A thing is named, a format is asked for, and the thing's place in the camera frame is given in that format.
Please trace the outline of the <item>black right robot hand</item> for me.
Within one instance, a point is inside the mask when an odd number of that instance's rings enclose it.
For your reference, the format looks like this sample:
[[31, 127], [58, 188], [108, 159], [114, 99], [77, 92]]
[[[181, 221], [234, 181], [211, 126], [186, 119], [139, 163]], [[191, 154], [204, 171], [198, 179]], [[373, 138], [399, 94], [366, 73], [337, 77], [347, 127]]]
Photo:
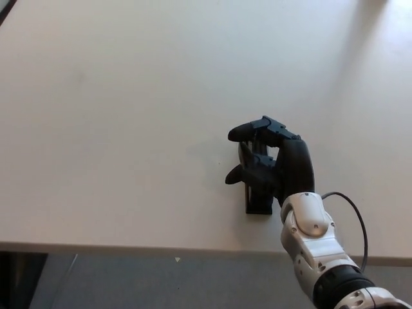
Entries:
[[225, 183], [245, 184], [245, 212], [272, 214], [272, 204], [287, 197], [314, 192], [314, 170], [307, 144], [284, 124], [263, 116], [231, 129], [238, 143], [239, 165], [226, 175]]

